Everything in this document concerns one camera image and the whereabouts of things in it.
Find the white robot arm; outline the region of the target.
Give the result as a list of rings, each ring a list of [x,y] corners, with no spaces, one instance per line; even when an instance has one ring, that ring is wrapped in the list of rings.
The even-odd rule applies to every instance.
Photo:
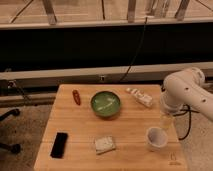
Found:
[[[161,127],[167,130],[184,104],[213,121],[213,94],[203,88],[205,75],[196,67],[174,72],[165,77],[165,90],[160,95]]]

